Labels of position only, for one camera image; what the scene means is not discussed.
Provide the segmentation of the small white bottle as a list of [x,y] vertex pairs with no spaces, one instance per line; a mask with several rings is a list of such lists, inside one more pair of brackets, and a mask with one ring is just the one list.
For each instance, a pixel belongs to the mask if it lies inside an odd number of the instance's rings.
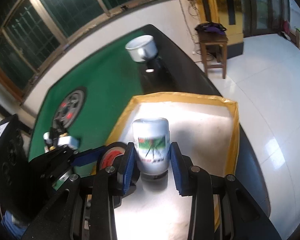
[[50,138],[50,132],[46,132],[43,134],[43,139],[45,140],[46,143],[50,144],[52,142]]

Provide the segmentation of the black tape roll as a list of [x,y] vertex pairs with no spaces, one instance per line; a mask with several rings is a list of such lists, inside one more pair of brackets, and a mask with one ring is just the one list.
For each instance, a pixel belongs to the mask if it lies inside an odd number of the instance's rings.
[[106,146],[105,150],[97,159],[96,172],[108,166],[113,166],[115,159],[124,155],[126,147],[127,144],[124,142],[113,142]]

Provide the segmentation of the white ceramic mug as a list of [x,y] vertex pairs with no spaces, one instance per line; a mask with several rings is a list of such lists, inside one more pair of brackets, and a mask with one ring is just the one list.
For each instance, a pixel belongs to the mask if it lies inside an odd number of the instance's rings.
[[158,49],[151,35],[142,35],[129,41],[125,45],[130,57],[134,62],[147,62],[156,57]]

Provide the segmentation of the purple black bag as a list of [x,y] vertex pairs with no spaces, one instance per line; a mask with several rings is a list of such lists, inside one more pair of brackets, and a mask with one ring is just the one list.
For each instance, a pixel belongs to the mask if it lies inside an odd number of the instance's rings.
[[226,32],[226,28],[222,24],[215,23],[215,22],[201,23],[195,27],[195,30],[198,33],[206,32],[206,33],[216,33],[219,35],[225,35]]

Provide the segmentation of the wooden stool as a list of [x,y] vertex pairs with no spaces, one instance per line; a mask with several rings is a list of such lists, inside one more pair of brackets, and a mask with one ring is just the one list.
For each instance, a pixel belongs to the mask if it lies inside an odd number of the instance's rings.
[[[225,79],[228,43],[227,36],[217,33],[201,32],[198,34],[198,37],[205,74],[208,75],[208,70],[210,69],[221,68],[222,78]],[[210,62],[207,60],[209,53],[211,53],[212,56],[215,56],[215,63],[212,63],[212,60]]]

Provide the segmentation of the black plastic fan-shaped part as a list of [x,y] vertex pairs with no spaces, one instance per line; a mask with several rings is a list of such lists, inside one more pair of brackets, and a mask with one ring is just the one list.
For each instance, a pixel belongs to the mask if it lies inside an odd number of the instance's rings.
[[50,145],[57,147],[58,140],[60,137],[67,136],[68,130],[64,127],[63,123],[59,120],[53,121],[52,126],[49,130],[49,139],[51,140]]

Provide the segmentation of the round table control panel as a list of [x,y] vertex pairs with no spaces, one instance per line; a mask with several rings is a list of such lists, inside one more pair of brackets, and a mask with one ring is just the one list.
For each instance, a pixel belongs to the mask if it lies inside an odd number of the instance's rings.
[[57,124],[61,124],[68,129],[78,117],[82,110],[87,97],[87,89],[79,86],[70,92],[58,106],[52,119],[53,128],[57,128]]

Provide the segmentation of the white bottle red label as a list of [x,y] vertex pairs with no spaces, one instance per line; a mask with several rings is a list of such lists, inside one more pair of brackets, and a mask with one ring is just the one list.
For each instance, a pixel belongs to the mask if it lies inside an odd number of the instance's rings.
[[64,137],[59,137],[57,146],[68,146],[69,148],[73,150],[79,149],[80,142],[78,139],[72,137],[72,136],[64,136]]

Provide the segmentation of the yellow-edged white tray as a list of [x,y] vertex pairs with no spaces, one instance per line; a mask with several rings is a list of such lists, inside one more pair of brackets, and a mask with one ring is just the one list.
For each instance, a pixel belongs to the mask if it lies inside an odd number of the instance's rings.
[[[239,149],[238,105],[214,95],[158,92],[132,97],[113,127],[106,144],[133,140],[132,122],[165,118],[170,140],[182,154],[208,173],[223,177],[236,169]],[[172,173],[154,192],[149,183],[137,182],[136,191],[114,210],[118,239],[186,239],[191,197],[182,197]]]

